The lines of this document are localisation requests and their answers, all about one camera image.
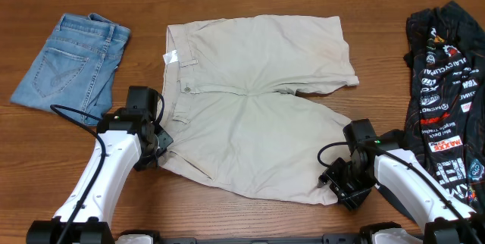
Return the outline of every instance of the folded jeans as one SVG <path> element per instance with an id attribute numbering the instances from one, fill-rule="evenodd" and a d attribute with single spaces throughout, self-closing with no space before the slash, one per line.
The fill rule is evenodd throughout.
<path id="1" fill-rule="evenodd" d="M 10 101 L 43 111 L 65 105 L 101 117 L 112 106 L 111 87 L 130 30 L 98 14 L 64 14 Z M 66 111 L 86 124 L 97 121 Z"/>

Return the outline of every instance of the clothing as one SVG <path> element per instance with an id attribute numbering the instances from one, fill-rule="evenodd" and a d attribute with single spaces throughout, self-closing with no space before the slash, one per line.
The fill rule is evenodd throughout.
<path id="1" fill-rule="evenodd" d="M 114 72 L 130 30 L 97 14 L 64 14 L 10 101 L 51 111 L 65 105 L 101 117 L 109 111 Z M 97 120 L 63 111 L 86 125 Z"/>
<path id="2" fill-rule="evenodd" d="M 167 28 L 163 168 L 250 198 L 330 204 L 318 150 L 350 120 L 295 97 L 354 86 L 338 17 L 257 16 Z M 348 158 L 328 149 L 324 161 Z"/>
<path id="3" fill-rule="evenodd" d="M 412 69 L 405 138 L 452 195 L 485 209 L 485 33 L 455 2 L 407 22 Z"/>

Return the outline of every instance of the black cable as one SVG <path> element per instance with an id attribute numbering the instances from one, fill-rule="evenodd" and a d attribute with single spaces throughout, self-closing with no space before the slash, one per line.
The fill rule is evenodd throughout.
<path id="1" fill-rule="evenodd" d="M 334 142 L 334 143 L 331 143 L 331 144 L 328 144 L 326 146 L 324 146 L 319 152 L 318 152 L 318 161 L 325 167 L 329 167 L 328 164 L 325 164 L 324 162 L 322 162 L 320 160 L 320 155 L 321 153 L 325 150 L 325 149 L 328 149 L 329 147 L 332 147 L 332 146 L 335 146 L 335 145 L 349 145 L 350 143 L 349 142 Z M 472 239 L 474 240 L 475 243 L 477 244 L 481 244 L 481 241 L 478 239 L 477 237 L 477 234 L 474 233 L 474 231 L 471 229 L 470 225 L 468 224 L 468 222 L 463 218 L 463 216 L 458 212 L 458 210 L 456 210 L 456 208 L 452 205 L 452 203 L 446 199 L 446 197 L 434 186 L 434 184 L 426 177 L 424 176 L 424 174 L 422 174 L 416 167 L 413 166 L 412 163 L 408 163 L 407 161 L 404 161 L 402 160 L 401 158 L 395 156 L 395 155 L 392 155 L 390 154 L 389 152 L 383 150 L 383 149 L 379 149 L 379 148 L 376 148 L 376 147 L 372 147 L 372 146 L 367 146 L 367 145 L 363 145 L 361 143 L 356 143 L 355 146 L 361 148 L 361 149 L 364 149 L 364 150 L 368 150 L 368 151 L 373 151 L 376 153 L 376 155 L 385 155 L 395 161 L 398 161 L 399 163 L 403 164 L 404 166 L 406 166 L 408 169 L 412 170 L 413 172 L 415 172 L 435 193 L 436 195 L 441 199 L 441 201 L 445 204 L 445 206 L 447 208 L 449 208 L 449 210 L 451 212 L 453 212 L 453 214 L 458 218 L 458 220 L 463 223 L 463 226 L 465 226 L 466 230 L 469 232 L 470 236 L 472 237 Z"/>
<path id="2" fill-rule="evenodd" d="M 326 146 L 324 146 L 323 148 L 320 149 L 320 151 L 318 152 L 317 154 L 317 159 L 318 159 L 318 162 L 325 166 L 325 167 L 330 167 L 329 164 L 325 164 L 321 159 L 320 159 L 320 156 L 321 154 L 325 151 L 325 149 L 328 149 L 328 148 L 331 148 L 332 146 L 335 146 L 335 145 L 349 145 L 347 142 L 332 142 L 331 144 L 328 144 Z"/>
<path id="3" fill-rule="evenodd" d="M 76 215 L 80 211 L 80 209 L 83 207 L 83 203 L 86 200 L 86 197 L 88 196 L 89 191 L 91 190 L 92 186 L 94 185 L 94 183 L 96 181 L 96 178 L 98 178 L 98 175 L 101 172 L 101 168 L 102 168 L 103 163 L 105 162 L 105 158 L 106 158 L 106 147 L 105 147 L 105 143 L 103 142 L 101 137 L 96 132 L 94 132 L 93 130 L 91 130 L 87 126 L 83 125 L 82 123 L 74 120 L 73 118 L 67 116 L 66 114 L 63 114 L 62 112 L 59 111 L 59 109 L 66 110 L 66 111 L 72 111 L 72 112 L 75 112 L 75 113 L 78 113 L 78 114 L 81 114 L 81 115 L 84 115 L 84 116 L 87 116 L 87 117 L 90 117 L 90 118 L 96 119 L 96 120 L 101 120 L 100 118 L 97 118 L 96 116 L 92 116 L 91 114 L 87 114 L 87 113 L 82 112 L 82 111 L 78 111 L 78 110 L 73 109 L 73 108 L 64 107 L 62 105 L 51 105 L 51 109 L 56 114 L 61 116 L 62 118 L 70 121 L 71 123 L 82 128 L 83 130 L 89 132 L 91 135 L 93 135 L 98 140 L 99 145 L 101 145 L 101 158 L 99 159 L 98 167 L 96 168 L 94 174 L 92 175 L 91 180 L 89 181 L 88 185 L 86 186 L 86 189 L 84 190 L 80 199 L 77 201 L 76 207 L 74 208 L 72 214 L 70 215 L 69 219 L 67 220 L 67 222 L 64 226 L 64 229 L 62 230 L 61 235 L 59 236 L 59 239 L 57 241 L 57 244 L 62 244 L 64 237 L 66 236 L 67 232 L 69 231 L 70 226 L 74 222 L 74 218 L 76 217 Z"/>
<path id="4" fill-rule="evenodd" d="M 155 126 L 157 126 L 157 125 L 160 124 L 161 118 L 164 116 L 164 109 L 165 109 L 165 100 L 164 100 L 164 97 L 161 95 L 161 93 L 159 93 L 158 96 L 160 97 L 160 100 L 161 100 L 161 111 L 160 111 L 160 114 L 157 117 L 157 120 L 153 121 L 153 124 Z"/>

